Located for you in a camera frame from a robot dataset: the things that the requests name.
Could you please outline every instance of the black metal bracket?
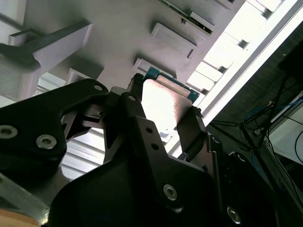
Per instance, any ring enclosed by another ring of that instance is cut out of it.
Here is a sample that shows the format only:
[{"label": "black metal bracket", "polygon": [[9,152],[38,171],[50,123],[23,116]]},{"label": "black metal bracket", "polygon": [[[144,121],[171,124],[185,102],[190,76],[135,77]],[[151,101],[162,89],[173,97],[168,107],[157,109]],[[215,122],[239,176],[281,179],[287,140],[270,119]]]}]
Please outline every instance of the black metal bracket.
[{"label": "black metal bracket", "polygon": [[12,126],[16,135],[0,139],[0,171],[31,179],[56,172],[66,152],[66,139],[87,130],[80,123],[81,110],[102,103],[107,94],[105,86],[86,79],[1,108],[0,125]]},{"label": "black metal bracket", "polygon": [[144,76],[142,74],[140,73],[135,74],[127,88],[130,95],[138,97],[140,101],[142,101],[143,83],[144,83],[143,78]]},{"label": "black metal bracket", "polygon": [[187,161],[190,162],[203,148],[207,136],[201,109],[192,106],[177,124],[177,130],[182,151],[187,154]]},{"label": "black metal bracket", "polygon": [[[215,225],[220,215],[211,176],[168,156],[156,125],[145,118],[140,98],[122,93],[111,113],[104,119],[110,156],[105,164],[71,182],[57,195],[50,226],[145,226],[156,224],[159,218],[175,225],[196,223],[190,216],[199,216],[199,222],[206,226]],[[113,121],[119,127],[113,129]],[[110,128],[116,132],[108,134]],[[88,206],[89,213],[83,212]]]}]

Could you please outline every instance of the wooden surface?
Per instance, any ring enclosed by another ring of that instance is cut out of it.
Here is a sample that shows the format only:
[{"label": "wooden surface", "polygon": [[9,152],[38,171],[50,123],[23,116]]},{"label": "wooden surface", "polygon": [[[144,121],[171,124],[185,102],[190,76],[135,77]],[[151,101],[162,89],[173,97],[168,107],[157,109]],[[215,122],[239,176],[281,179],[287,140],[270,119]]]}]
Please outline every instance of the wooden surface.
[{"label": "wooden surface", "polygon": [[1,227],[39,227],[39,223],[33,218],[10,212],[7,210],[0,210],[0,226]]}]

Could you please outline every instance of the metal plate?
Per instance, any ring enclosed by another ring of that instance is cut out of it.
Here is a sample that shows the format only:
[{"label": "metal plate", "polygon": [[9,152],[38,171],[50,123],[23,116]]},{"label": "metal plate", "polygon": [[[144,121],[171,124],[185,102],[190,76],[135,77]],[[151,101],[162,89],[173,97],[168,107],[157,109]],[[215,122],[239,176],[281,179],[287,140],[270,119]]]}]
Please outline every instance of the metal plate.
[{"label": "metal plate", "polygon": [[143,85],[142,106],[146,118],[155,122],[159,132],[170,132],[192,103],[162,84],[148,79]]}]

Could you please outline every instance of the grey rectangular block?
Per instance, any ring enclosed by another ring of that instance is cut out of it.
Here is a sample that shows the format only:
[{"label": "grey rectangular block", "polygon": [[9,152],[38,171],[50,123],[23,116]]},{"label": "grey rectangular block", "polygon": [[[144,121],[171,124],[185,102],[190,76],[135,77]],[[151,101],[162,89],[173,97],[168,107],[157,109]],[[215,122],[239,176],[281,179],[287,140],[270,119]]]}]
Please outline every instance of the grey rectangular block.
[{"label": "grey rectangular block", "polygon": [[9,35],[9,45],[20,46],[36,38],[38,38],[38,34],[36,34],[32,29],[27,29],[25,31]]},{"label": "grey rectangular block", "polygon": [[160,23],[156,24],[151,36],[183,53],[187,58],[190,58],[193,51],[197,48],[195,44]]},{"label": "grey rectangular block", "polygon": [[66,84],[71,84],[87,78],[98,79],[102,71],[103,67],[81,58],[70,68]]}]

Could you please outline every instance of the blue cable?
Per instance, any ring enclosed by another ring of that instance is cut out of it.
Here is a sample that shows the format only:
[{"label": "blue cable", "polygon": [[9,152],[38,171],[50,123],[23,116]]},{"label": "blue cable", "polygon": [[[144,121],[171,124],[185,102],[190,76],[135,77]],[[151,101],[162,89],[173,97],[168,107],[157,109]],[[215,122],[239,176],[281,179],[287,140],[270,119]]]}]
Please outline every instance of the blue cable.
[{"label": "blue cable", "polygon": [[[287,106],[293,106],[293,105],[296,105],[296,104],[300,103],[302,100],[303,100],[303,99],[300,98],[299,100],[297,100],[297,101],[295,101],[295,102],[293,102],[293,103],[290,103],[290,104],[287,104],[287,105],[282,105],[282,106],[279,106],[279,107],[277,107],[277,108],[278,108],[278,109],[283,109],[283,108],[285,108],[285,107],[287,107]],[[256,108],[256,109],[252,110],[252,111],[246,116],[245,120],[249,119],[249,117],[250,117],[252,114],[254,114],[254,113],[256,113],[256,112],[259,112],[259,111],[261,111],[261,110],[264,110],[265,108],[267,108],[267,106],[258,107],[258,108]]]},{"label": "blue cable", "polygon": [[263,168],[259,165],[259,162],[257,162],[258,165],[256,165],[256,162],[255,162],[255,154],[252,153],[252,166],[257,170],[257,172],[260,174],[260,175],[264,175],[265,177],[266,174],[263,170]]}]

